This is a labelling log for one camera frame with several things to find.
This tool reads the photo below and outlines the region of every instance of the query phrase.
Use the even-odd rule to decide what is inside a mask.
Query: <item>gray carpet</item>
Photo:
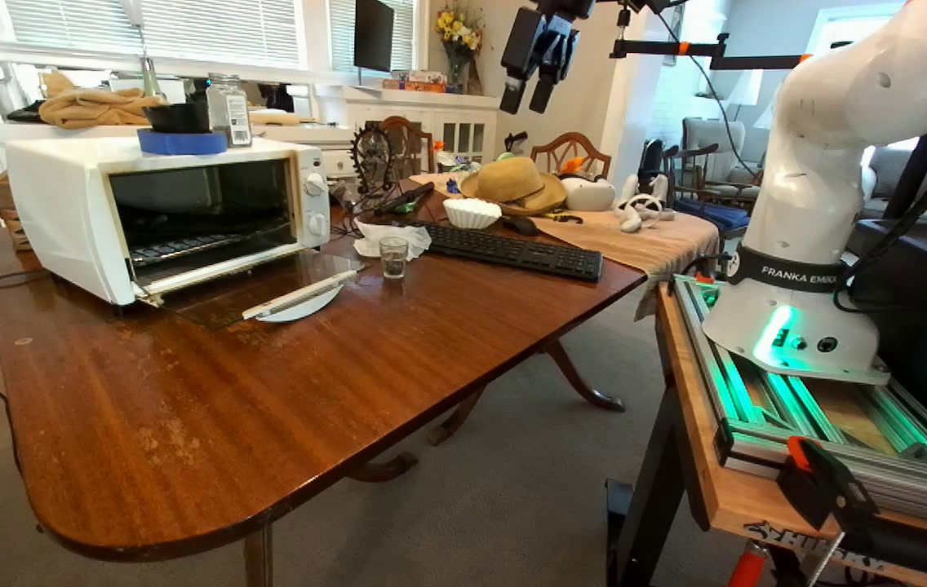
[[[444,446],[392,483],[344,478],[276,525],[280,587],[605,587],[605,478],[635,483],[664,395],[654,320],[638,293],[566,335],[579,368],[624,398],[585,403],[551,359],[495,380]],[[676,520],[656,585],[725,585],[741,541]],[[110,565],[35,533],[0,408],[0,587],[240,587],[242,544]]]

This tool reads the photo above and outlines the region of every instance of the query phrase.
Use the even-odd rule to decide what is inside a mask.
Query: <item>wooden table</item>
[[[302,323],[240,315],[354,259],[345,244],[165,311],[118,311],[50,274],[0,282],[2,393],[35,520],[94,557],[247,539],[247,582],[271,585],[279,516],[530,351],[562,363],[554,339],[642,282],[619,263],[585,284],[424,255],[401,284],[366,263]],[[33,259],[0,235],[0,274],[23,266]]]
[[[629,493],[629,513],[616,534],[610,534],[606,585],[635,587],[650,585],[664,555],[673,516],[689,493],[697,523],[704,533],[727,533],[759,541],[800,541],[820,534],[787,502],[778,478],[741,470],[725,470],[719,459],[719,416],[710,403],[710,388],[687,330],[676,290],[656,290],[656,335],[664,355],[666,393],[650,434],[642,470]],[[927,585],[923,571],[889,565],[885,578]]]

